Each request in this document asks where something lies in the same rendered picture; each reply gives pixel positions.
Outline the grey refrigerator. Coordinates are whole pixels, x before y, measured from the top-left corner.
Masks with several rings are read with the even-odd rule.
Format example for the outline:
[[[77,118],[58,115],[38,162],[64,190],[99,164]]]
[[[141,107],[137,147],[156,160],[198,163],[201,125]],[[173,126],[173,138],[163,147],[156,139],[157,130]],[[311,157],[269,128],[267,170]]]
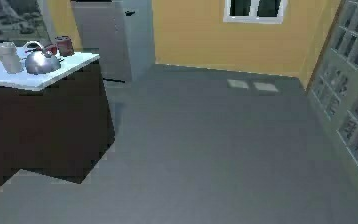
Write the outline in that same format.
[[[134,81],[155,63],[152,0],[71,0],[71,8],[82,48],[100,55],[105,79]]]

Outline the dark brown kitchen counter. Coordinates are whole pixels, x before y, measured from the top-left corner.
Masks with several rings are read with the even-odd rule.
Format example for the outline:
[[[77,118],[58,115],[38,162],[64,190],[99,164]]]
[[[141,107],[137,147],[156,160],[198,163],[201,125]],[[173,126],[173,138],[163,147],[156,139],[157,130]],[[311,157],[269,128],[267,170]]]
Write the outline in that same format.
[[[80,184],[115,141],[100,56],[59,59],[39,75],[0,61],[0,187],[21,169]]]

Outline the white framed window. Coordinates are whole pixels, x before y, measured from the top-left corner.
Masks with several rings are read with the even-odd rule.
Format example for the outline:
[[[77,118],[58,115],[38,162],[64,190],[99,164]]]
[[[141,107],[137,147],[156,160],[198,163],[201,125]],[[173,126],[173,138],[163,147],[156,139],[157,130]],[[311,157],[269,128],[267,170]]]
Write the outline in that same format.
[[[225,23],[282,24],[288,0],[225,0]]]

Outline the dark red cup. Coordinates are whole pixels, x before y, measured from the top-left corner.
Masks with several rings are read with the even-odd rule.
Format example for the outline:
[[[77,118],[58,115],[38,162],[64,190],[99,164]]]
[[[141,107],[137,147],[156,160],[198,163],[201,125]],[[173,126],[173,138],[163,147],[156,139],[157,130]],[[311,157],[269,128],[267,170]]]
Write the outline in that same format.
[[[68,36],[58,36],[55,38],[55,41],[61,56],[71,56],[74,54],[72,41]]]

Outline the silver kettle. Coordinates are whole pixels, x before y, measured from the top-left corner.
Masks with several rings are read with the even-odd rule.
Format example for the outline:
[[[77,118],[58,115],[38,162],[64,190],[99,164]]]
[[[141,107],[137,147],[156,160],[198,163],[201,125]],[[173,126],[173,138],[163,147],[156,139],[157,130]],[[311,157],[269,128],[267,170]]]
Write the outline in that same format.
[[[25,68],[29,74],[46,74],[61,68],[59,59],[38,41],[28,41],[23,48],[30,52],[25,59]]]

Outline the framed landscape picture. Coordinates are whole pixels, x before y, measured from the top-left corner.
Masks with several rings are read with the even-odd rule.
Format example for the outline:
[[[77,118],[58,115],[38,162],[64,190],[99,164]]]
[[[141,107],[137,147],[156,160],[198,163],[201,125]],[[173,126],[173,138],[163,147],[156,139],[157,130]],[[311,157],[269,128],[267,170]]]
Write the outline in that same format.
[[[50,43],[38,0],[0,0],[0,43],[21,47],[28,41]]]

